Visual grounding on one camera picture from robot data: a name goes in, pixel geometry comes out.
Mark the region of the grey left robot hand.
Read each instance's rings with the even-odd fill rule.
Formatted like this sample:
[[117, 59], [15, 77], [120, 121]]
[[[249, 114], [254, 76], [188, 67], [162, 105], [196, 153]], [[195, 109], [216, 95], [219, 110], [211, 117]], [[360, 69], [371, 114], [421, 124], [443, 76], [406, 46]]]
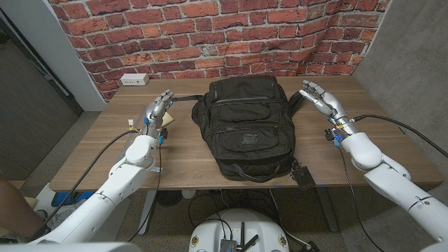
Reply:
[[173, 104], [172, 97], [174, 93], [171, 90], [165, 90], [156, 97], [155, 101], [146, 107], [144, 125], [141, 129], [143, 135], [157, 138], [160, 130], [174, 121], [174, 118], [166, 111]]

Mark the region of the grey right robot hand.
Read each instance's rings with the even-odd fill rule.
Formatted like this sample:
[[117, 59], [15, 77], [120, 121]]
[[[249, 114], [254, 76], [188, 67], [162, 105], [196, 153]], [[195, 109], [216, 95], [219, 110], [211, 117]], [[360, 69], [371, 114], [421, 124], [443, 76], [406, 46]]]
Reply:
[[299, 93], [344, 134], [359, 133], [356, 126], [348, 119], [343, 106], [333, 94], [325, 91], [321, 86], [310, 80], [303, 81], [303, 89]]

